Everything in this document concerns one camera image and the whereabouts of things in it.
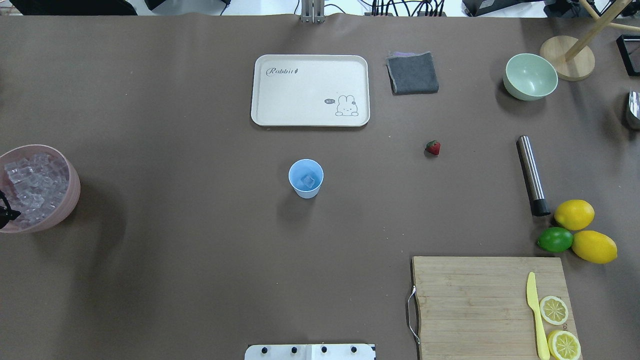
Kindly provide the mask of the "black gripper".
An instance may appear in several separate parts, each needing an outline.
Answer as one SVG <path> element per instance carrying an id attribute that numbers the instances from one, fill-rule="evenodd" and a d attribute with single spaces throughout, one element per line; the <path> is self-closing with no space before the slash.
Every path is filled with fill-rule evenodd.
<path id="1" fill-rule="evenodd" d="M 0 191 L 0 198 L 2 200 L 2 204 L 0 206 L 0 228 L 2 229 L 6 227 L 9 222 L 15 221 L 20 217 L 22 212 L 12 208 L 6 194 L 2 190 Z"/>

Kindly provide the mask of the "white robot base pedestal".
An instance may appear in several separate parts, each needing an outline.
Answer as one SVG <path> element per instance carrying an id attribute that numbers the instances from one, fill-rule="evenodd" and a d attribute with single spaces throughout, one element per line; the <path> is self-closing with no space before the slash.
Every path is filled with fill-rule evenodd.
<path id="1" fill-rule="evenodd" d="M 247 347 L 245 360 L 375 360 L 374 344 L 254 344 Z"/>

